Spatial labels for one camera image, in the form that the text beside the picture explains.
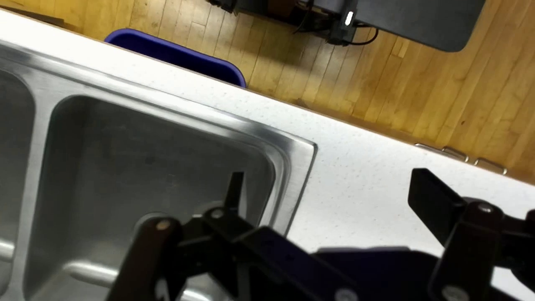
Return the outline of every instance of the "blue bin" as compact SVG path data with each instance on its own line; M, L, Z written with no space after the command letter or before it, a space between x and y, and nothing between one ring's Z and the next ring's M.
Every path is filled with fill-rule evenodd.
M245 87L245 79L233 64L180 47L176 44L170 44L168 40L161 40L138 30L115 30L105 39L105 42L198 74L205 74L238 87Z

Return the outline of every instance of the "black tool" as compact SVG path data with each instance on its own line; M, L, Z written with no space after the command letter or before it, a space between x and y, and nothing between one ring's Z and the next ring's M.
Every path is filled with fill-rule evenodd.
M424 169L412 171L409 206L444 244L439 259L402 248L307 254L237 216L242 181L233 174L225 206L186 224L145 221L106 300L175 301L185 280L203 273L238 301L512 300L489 286L492 266L535 290L533 211L519 221L467 203Z

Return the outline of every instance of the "white countertop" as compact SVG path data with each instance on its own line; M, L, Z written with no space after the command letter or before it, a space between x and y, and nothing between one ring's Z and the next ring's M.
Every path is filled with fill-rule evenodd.
M412 168L427 168L461 196L486 199L522 218L535 188L437 154L297 109L267 97L125 52L0 10L0 40L111 77L225 111L317 144L288 239L314 251L325 246L441 248L405 206ZM522 295L507 273L499 288Z

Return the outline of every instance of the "black cable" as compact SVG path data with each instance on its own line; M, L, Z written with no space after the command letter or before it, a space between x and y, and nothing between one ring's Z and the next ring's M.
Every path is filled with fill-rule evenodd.
M379 37L379 29L375 29L375 27L372 27L372 29L374 29L374 34L370 39L362 40L362 42L350 42L349 45L367 45L367 44L374 42Z
M303 14L300 24L297 25L297 29L295 29L293 32L305 32L305 30L303 30L303 25L307 24L307 20L308 20L308 17L310 17L310 14L312 14L312 7L314 7L314 0L308 0L308 2L305 4L305 14Z

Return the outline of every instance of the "wooden surface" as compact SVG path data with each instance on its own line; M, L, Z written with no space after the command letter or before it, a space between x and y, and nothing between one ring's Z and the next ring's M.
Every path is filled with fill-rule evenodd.
M0 0L101 40L133 27L230 61L248 89L407 142L449 146L535 183L535 2L487 0L462 52L389 34L320 39L205 0Z

